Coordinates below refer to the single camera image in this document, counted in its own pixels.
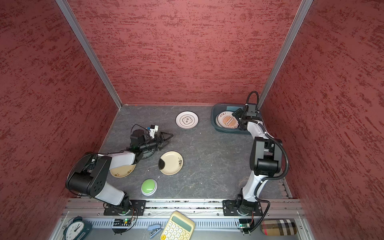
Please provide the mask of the orange sunburst white plate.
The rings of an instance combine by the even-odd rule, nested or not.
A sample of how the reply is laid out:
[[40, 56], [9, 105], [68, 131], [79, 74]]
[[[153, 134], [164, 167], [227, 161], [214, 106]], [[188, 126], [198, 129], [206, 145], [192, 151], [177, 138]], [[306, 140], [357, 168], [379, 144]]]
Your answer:
[[217, 115], [216, 124], [224, 129], [237, 129], [238, 120], [232, 116], [232, 111], [224, 111]]

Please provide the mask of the cream yellow plate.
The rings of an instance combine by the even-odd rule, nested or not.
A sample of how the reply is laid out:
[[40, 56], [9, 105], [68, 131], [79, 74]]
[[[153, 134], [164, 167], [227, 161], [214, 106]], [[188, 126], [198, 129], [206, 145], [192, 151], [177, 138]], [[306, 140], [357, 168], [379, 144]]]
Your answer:
[[175, 175], [183, 167], [183, 156], [175, 151], [169, 151], [164, 153], [159, 159], [159, 169], [164, 175]]

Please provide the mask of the white plate black line motif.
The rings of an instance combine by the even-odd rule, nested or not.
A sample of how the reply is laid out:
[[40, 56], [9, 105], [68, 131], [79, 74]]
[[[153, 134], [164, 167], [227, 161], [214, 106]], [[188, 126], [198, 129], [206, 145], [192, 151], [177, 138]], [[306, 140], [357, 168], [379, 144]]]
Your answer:
[[199, 123], [199, 117], [191, 111], [184, 111], [177, 115], [176, 124], [179, 128], [189, 130], [195, 128]]

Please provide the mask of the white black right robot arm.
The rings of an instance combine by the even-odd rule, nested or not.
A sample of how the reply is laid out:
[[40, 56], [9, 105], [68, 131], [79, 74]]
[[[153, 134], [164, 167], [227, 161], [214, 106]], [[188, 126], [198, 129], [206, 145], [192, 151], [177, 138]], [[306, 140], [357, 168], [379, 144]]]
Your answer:
[[274, 177], [281, 170], [282, 152], [268, 136], [256, 104], [245, 104], [233, 116], [239, 122], [241, 130], [247, 130], [253, 138], [250, 154], [251, 174], [245, 187], [237, 198], [237, 211], [241, 216], [249, 216], [259, 208], [259, 196], [267, 180]]

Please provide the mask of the beige plate under left arm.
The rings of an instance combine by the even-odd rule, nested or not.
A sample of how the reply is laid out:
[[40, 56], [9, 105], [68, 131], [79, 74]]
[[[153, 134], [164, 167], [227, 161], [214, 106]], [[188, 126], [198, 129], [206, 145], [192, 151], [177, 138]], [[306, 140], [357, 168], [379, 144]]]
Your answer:
[[110, 173], [115, 178], [124, 178], [130, 175], [135, 168], [136, 168], [136, 165], [121, 166], [118, 168], [110, 169]]

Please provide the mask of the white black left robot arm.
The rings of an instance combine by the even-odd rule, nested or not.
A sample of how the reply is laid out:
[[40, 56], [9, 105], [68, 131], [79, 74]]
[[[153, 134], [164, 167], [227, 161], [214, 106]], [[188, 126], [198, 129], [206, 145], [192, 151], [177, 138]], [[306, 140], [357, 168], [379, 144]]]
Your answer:
[[130, 135], [130, 146], [125, 150], [102, 154], [84, 155], [70, 170], [66, 188], [81, 196], [89, 196], [127, 212], [131, 208], [129, 195], [107, 183], [110, 170], [136, 165], [161, 150], [174, 135], [160, 132], [157, 126], [134, 130]]

